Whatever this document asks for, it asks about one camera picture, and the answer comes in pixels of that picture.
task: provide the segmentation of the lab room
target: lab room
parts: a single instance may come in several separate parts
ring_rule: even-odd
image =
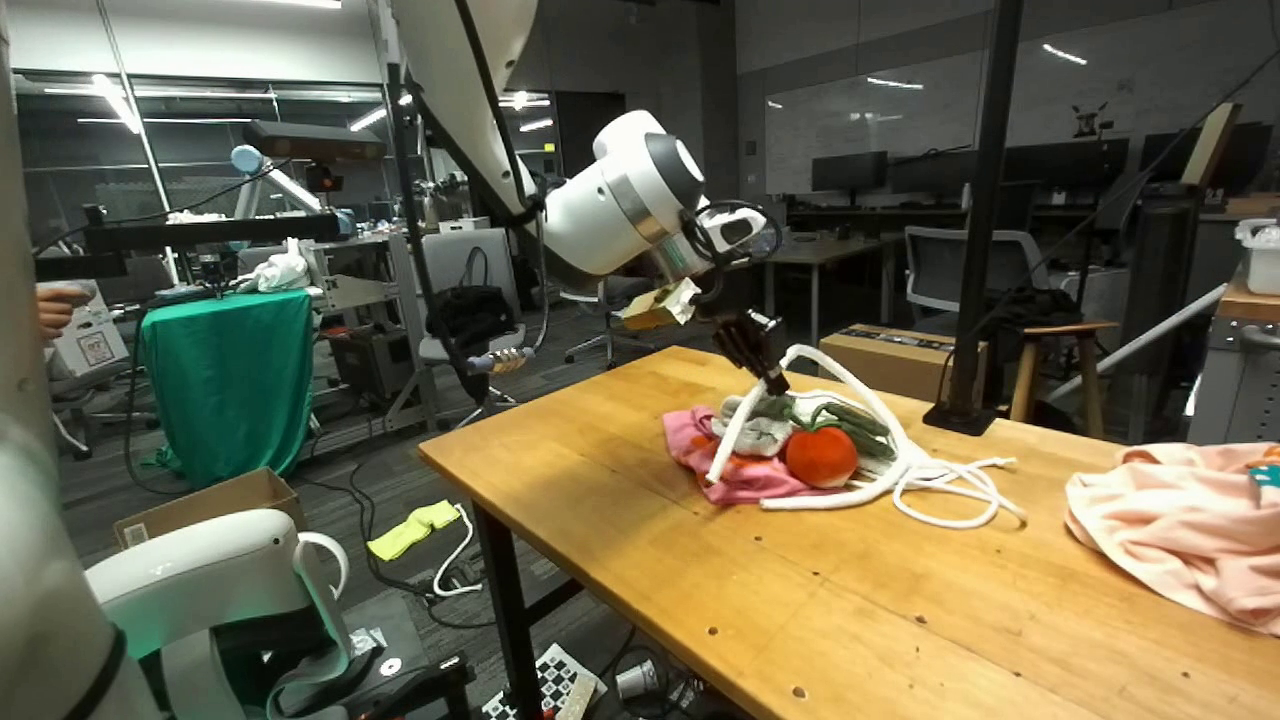
[[[0,0],[0,716],[1280,708],[1280,0]]]

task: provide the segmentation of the tomato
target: tomato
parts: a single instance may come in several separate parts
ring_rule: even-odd
[[[845,486],[859,472],[859,453],[842,427],[796,427],[784,467],[810,486]]]

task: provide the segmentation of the pink cloth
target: pink cloth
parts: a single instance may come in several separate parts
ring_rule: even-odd
[[[721,438],[714,437],[708,407],[681,407],[666,417],[670,453],[704,482]],[[704,482],[714,503],[758,503],[766,497],[810,490],[778,457],[727,457],[721,482]]]
[[[1248,478],[1267,448],[1130,448],[1071,476],[1070,530],[1183,606],[1280,636],[1280,503]]]

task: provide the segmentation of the yellow sponge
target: yellow sponge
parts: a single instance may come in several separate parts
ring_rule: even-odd
[[[462,520],[457,503],[450,503],[450,499],[426,503],[426,508],[409,512],[406,523],[370,539],[370,552],[388,562],[388,561],[406,557],[413,543],[430,539],[436,528],[450,528],[457,520]]]

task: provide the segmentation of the green cloth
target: green cloth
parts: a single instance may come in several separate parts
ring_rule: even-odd
[[[314,422],[308,290],[151,309],[139,361],[186,482],[288,472]]]

